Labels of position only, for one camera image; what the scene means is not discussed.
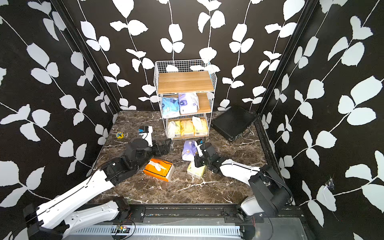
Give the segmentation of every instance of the dark marble surface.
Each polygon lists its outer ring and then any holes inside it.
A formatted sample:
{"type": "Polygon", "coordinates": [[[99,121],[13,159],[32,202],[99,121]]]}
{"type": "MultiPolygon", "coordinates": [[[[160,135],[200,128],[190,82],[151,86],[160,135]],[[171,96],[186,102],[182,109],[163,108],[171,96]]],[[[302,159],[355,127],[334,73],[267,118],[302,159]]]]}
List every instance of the dark marble surface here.
{"type": "MultiPolygon", "coordinates": [[[[221,112],[214,112],[213,118],[221,112]]],[[[137,133],[139,126],[153,127],[152,139],[165,140],[165,130],[160,112],[122,111],[111,129],[107,141],[101,150],[99,167],[124,151],[124,144],[137,133]],[[117,139],[116,133],[123,132],[124,138],[117,139]]],[[[210,129],[207,142],[211,142],[220,156],[229,156],[236,162],[261,167],[266,164],[263,149],[254,126],[245,138],[229,142],[214,129],[210,129]]],[[[176,140],[170,154],[160,157],[174,164],[175,171],[170,182],[165,182],[143,173],[141,168],[136,175],[116,187],[96,196],[92,203],[101,204],[114,197],[123,196],[131,203],[167,204],[167,203],[240,203],[246,196],[252,195],[251,188],[229,177],[220,177],[208,169],[201,180],[187,174],[190,162],[181,159],[185,140],[176,140]]]]}

